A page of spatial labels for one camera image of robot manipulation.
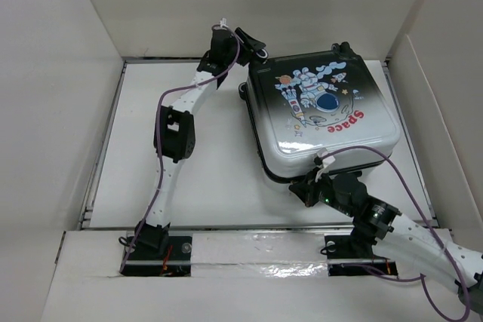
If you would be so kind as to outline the black space-print kids suitcase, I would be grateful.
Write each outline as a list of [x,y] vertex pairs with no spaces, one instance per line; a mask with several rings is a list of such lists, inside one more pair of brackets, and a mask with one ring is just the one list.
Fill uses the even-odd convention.
[[347,41],[328,51],[252,61],[238,92],[272,184],[304,178],[321,150],[341,151],[331,174],[377,167],[401,137],[369,68]]

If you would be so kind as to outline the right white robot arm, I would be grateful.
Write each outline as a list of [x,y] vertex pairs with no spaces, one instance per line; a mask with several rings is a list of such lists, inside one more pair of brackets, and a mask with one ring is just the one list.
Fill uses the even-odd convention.
[[432,230],[415,223],[397,207],[369,195],[354,173],[316,176],[289,185],[306,207],[317,203],[352,219],[349,248],[356,256],[370,252],[412,265],[425,276],[456,291],[461,301],[469,298],[473,309],[482,304],[482,253],[453,241],[438,241]]

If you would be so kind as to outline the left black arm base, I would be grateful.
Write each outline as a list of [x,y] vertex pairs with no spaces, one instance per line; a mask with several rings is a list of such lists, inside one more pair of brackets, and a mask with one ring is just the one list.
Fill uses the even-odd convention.
[[124,252],[119,273],[125,277],[189,277],[192,236],[171,235],[169,229],[169,225],[140,223],[121,236],[118,242]]

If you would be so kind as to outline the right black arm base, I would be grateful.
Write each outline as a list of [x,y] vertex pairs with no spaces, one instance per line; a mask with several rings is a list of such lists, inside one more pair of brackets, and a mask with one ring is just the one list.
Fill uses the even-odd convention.
[[324,242],[320,254],[328,262],[330,277],[398,277],[395,262],[374,255],[371,246],[352,236],[352,232],[325,235]]

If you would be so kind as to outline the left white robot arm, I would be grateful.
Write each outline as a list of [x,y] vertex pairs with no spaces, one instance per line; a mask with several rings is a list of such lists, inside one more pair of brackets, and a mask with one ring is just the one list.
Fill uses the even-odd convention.
[[193,80],[165,91],[155,113],[153,145],[157,157],[155,189],[130,246],[160,259],[168,251],[171,204],[180,169],[195,148],[195,114],[226,79],[231,68],[264,63],[266,44],[241,28],[211,28],[210,48],[200,59]]

